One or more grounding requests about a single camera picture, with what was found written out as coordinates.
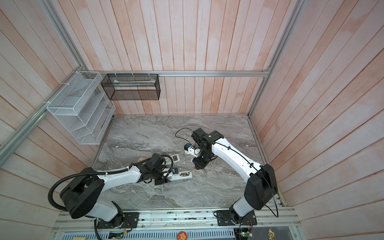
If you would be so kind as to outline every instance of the white wire mesh shelf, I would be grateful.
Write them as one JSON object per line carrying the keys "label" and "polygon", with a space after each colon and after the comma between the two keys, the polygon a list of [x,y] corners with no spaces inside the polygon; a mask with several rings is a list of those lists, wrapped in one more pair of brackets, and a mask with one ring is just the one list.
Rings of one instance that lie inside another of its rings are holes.
{"label": "white wire mesh shelf", "polygon": [[100,144],[116,109],[104,92],[93,94],[100,82],[100,73],[79,72],[47,107],[80,144]]}

